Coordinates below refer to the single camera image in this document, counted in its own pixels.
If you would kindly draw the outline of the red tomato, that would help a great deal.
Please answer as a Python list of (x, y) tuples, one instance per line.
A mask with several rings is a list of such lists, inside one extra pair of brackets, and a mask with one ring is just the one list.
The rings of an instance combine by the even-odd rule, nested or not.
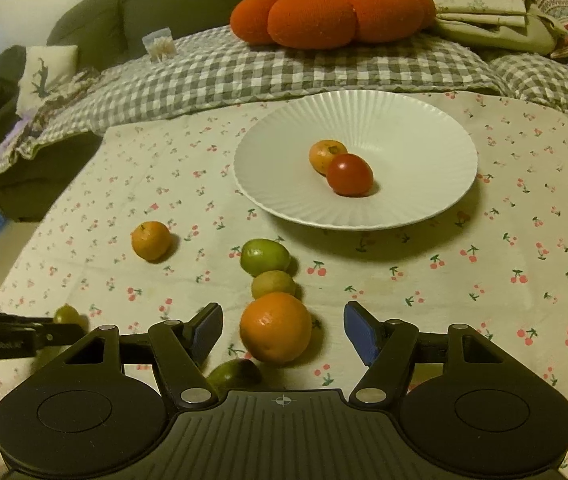
[(329, 165), (326, 180), (331, 189), (341, 196), (364, 196), (373, 187), (374, 174), (360, 156), (341, 154)]

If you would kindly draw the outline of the folded floral beige sheet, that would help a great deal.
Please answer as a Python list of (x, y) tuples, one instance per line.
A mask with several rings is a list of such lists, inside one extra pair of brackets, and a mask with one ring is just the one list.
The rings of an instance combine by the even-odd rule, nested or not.
[(466, 47), (549, 55), (568, 30), (534, 0), (433, 0), (431, 29)]

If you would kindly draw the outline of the orange pumpkin cushion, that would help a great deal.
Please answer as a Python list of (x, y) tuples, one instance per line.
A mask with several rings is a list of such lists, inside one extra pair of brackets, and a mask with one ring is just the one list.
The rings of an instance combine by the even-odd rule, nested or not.
[(434, 21), (433, 0), (241, 0), (229, 26), (251, 46), (328, 50), (389, 44)]

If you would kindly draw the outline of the small orange-yellow persimmon fruit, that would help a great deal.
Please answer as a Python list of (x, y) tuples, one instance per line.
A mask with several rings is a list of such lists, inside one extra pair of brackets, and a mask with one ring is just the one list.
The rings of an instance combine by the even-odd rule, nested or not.
[(326, 171), (337, 155), (347, 154), (347, 148), (336, 140), (320, 140), (309, 149), (309, 162), (313, 169), (325, 176)]

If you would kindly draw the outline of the small green fruit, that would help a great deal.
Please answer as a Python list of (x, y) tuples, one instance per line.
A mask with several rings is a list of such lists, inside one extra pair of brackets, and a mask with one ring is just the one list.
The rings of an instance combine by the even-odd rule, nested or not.
[(69, 304), (64, 304), (55, 311), (53, 321), (55, 324), (82, 325), (84, 323), (83, 316)]

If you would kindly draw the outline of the cherry print tablecloth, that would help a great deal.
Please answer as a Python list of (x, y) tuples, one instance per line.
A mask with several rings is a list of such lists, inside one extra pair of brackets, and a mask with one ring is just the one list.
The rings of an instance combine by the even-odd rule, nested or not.
[[(424, 332), (466, 323), (568, 399), (568, 116), (472, 93), (428, 102), (470, 133), (477, 181), (438, 218), (379, 233), (295, 226), (237, 192), (234, 150), (272, 104), (110, 129), (0, 285), (0, 311), (51, 315), (69, 304), (92, 326), (137, 333), (215, 301), (224, 333), (210, 361), (241, 358), (238, 322), (251, 295), (238, 257), (265, 237), (290, 251), (315, 318), (307, 357), (267, 371), (275, 387), (354, 386), (363, 365), (342, 309), (357, 300)], [(172, 235), (156, 261), (131, 246), (145, 221)], [(568, 456), (561, 468), (568, 477)]]

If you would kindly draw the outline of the large orange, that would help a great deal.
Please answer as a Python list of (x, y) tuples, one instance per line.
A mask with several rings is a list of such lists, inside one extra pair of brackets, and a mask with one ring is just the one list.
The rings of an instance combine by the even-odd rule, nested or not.
[(295, 296), (270, 292), (253, 300), (241, 315), (239, 336), (251, 356), (261, 362), (286, 365), (310, 344), (312, 316)]

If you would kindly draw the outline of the small mandarin orange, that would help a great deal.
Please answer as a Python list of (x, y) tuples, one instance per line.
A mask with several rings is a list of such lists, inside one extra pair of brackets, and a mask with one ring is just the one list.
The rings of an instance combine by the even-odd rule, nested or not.
[(169, 229), (159, 221), (145, 221), (131, 232), (133, 252), (146, 261), (161, 259), (172, 246)]

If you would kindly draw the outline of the white embroidered small pillow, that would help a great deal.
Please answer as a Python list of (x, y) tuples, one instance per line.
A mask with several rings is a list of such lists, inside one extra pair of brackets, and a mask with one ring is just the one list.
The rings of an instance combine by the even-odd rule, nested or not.
[(77, 46), (26, 47), (26, 61), (18, 82), (16, 115), (32, 115), (61, 84), (76, 73)]

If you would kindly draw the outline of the white ribbed plate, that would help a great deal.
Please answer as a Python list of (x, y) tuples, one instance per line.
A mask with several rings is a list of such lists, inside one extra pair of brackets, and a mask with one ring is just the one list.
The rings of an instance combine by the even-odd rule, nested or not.
[(441, 214), (474, 183), (478, 154), (459, 122), (384, 91), (308, 96), (258, 120), (239, 142), (241, 192), (276, 217), (374, 231)]

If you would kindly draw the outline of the grey checkered blanket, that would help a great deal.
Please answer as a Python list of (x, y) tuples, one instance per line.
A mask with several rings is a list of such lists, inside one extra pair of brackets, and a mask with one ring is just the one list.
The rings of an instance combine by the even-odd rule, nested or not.
[(504, 49), (474, 52), (429, 34), (376, 47), (295, 51), (249, 47), (223, 26), (175, 46), (177, 54), (165, 62), (138, 58), (73, 76), (0, 144), (0, 174), (80, 133), (339, 89), (488, 92), (568, 115), (567, 64)]

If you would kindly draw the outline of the yellow-green small fruit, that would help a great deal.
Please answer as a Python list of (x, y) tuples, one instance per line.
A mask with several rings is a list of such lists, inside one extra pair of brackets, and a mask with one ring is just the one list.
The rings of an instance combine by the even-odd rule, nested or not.
[(285, 294), (295, 296), (297, 284), (287, 272), (281, 270), (263, 272), (252, 280), (253, 298), (259, 299), (272, 292), (285, 292)]

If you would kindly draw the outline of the green round fruit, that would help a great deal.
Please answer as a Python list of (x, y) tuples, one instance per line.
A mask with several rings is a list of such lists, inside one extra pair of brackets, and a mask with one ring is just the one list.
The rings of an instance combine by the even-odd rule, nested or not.
[(241, 268), (252, 276), (263, 272), (286, 271), (290, 264), (290, 253), (275, 240), (255, 238), (241, 248)]

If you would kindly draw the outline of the dark green tomato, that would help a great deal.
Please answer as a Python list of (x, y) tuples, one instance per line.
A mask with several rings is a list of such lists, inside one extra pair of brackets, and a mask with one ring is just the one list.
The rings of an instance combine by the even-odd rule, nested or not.
[(234, 359), (224, 362), (211, 370), (207, 382), (223, 400), (232, 390), (259, 388), (262, 385), (262, 374), (256, 364), (247, 359)]

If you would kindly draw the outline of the dark green sofa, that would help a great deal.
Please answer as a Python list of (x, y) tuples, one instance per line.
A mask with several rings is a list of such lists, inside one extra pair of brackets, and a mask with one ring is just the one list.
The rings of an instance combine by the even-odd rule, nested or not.
[[(55, 23), (49, 46), (77, 46), (79, 72), (98, 72), (149, 58), (142, 38), (169, 27), (177, 40), (229, 27), (241, 0), (82, 0)], [(0, 211), (15, 221), (41, 220), (98, 148), (85, 132), (42, 148), (0, 174)]]

